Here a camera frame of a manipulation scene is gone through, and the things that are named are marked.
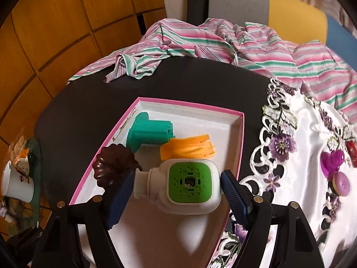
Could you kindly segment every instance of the gray cushion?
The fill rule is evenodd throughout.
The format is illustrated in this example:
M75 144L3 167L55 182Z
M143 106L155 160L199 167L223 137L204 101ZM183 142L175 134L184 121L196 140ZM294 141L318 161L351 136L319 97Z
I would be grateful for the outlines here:
M268 25L269 0L210 0L208 17L223 18L240 26L245 22Z

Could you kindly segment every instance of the pink oval object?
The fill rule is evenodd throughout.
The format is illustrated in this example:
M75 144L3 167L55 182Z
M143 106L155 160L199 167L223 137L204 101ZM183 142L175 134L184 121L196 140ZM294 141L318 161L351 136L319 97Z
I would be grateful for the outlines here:
M351 185L349 183L349 179L343 172L337 172L332 180L332 186L337 192L338 195L342 197L346 197L349 195L349 191L351 190Z
M340 166L345 161L345 154L341 149L333 150L331 153L322 152L320 157L320 164L322 173L331 181L336 172L339 171Z

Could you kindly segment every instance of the orange toy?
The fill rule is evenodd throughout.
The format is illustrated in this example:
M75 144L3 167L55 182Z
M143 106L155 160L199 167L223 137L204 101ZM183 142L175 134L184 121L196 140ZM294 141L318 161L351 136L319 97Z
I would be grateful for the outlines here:
M209 139L208 134L184 139L172 138L160 147L161 160L165 161L173 158L211 158L216 151L213 149L214 146Z

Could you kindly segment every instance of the striped cloth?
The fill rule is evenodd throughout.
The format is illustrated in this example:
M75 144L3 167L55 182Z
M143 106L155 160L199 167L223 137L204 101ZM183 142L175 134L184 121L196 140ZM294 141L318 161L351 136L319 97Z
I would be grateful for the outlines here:
M160 62L171 56L201 57L276 76L344 112L357 127L356 71L319 41L301 45L283 41L273 29L257 23L241 27L224 19L207 19L196 27L163 19L153 24L139 43L97 60L69 82L113 64L106 82L124 74L139 79L152 75Z

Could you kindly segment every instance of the green panel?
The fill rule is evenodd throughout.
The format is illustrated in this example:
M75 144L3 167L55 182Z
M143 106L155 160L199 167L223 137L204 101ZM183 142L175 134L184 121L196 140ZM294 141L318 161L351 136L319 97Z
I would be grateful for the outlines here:
M177 162L168 176L168 195L177 203L203 203L212 195L210 168L202 162Z

